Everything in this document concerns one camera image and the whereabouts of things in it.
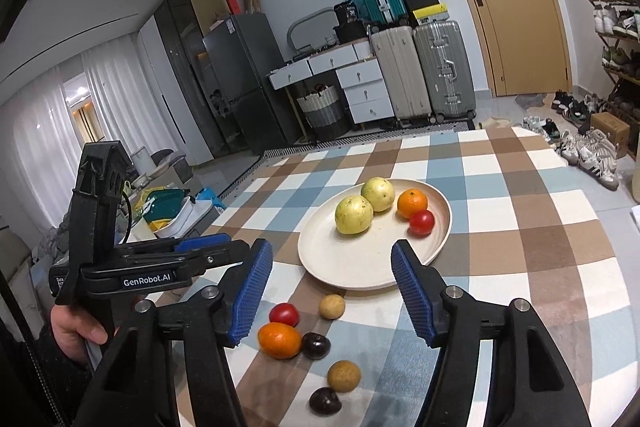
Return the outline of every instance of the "clothes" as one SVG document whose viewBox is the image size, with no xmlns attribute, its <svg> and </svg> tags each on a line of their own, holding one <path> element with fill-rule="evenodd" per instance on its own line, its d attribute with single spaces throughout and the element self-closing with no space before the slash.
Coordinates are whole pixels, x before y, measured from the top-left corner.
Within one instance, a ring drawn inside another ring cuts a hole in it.
<svg viewBox="0 0 640 427">
<path fill-rule="evenodd" d="M 46 324 L 36 341 L 36 349 L 49 375 L 53 392 L 69 423 L 76 417 L 90 380 L 89 371 L 69 360 L 60 351 Z M 56 423 L 31 357 L 24 343 L 18 343 L 0 321 L 0 396 L 2 416 L 16 425 L 50 427 Z"/>
</svg>

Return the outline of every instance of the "red tomato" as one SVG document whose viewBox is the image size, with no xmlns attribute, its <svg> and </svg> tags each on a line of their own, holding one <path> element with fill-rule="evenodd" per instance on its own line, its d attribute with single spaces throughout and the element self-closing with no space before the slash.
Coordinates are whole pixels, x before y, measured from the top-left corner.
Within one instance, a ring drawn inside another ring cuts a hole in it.
<svg viewBox="0 0 640 427">
<path fill-rule="evenodd" d="M 409 220 L 409 230 L 417 235 L 429 235 L 436 224 L 436 219 L 430 210 L 416 212 Z"/>
<path fill-rule="evenodd" d="M 280 322 L 295 327 L 300 322 L 300 314 L 293 304 L 282 302 L 276 304 L 269 312 L 270 322 Z"/>
</svg>

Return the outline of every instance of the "gray refrigerator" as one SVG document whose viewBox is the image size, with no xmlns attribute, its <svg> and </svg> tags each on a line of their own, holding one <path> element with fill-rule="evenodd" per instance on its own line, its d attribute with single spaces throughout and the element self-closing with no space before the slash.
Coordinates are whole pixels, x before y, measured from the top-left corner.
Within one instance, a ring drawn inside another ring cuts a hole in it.
<svg viewBox="0 0 640 427">
<path fill-rule="evenodd" d="M 215 77 L 205 95 L 228 106 L 252 152 L 294 144 L 302 131 L 286 93 L 268 78 L 285 62 L 266 15 L 231 15 L 203 40 Z"/>
</svg>

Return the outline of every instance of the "dark cherry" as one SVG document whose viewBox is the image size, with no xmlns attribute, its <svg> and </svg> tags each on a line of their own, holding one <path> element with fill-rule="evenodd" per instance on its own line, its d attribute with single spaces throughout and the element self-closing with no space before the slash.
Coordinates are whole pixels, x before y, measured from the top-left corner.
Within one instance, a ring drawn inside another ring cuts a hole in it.
<svg viewBox="0 0 640 427">
<path fill-rule="evenodd" d="M 320 360 L 331 349 L 329 339 L 320 333 L 309 331 L 302 337 L 302 352 L 311 360 Z"/>
<path fill-rule="evenodd" d="M 316 414 L 336 414 L 342 409 L 342 402 L 330 387 L 316 389 L 309 398 L 309 407 Z"/>
</svg>

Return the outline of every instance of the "laundry basket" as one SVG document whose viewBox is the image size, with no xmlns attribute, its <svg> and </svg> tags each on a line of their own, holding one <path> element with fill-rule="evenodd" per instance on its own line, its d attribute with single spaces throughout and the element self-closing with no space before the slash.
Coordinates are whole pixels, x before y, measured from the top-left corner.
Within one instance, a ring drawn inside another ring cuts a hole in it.
<svg viewBox="0 0 640 427">
<path fill-rule="evenodd" d="M 338 92 L 334 86 L 316 87 L 317 92 L 298 99 L 300 109 L 318 141 L 333 140 L 345 134 L 350 124 L 345 117 Z"/>
</svg>

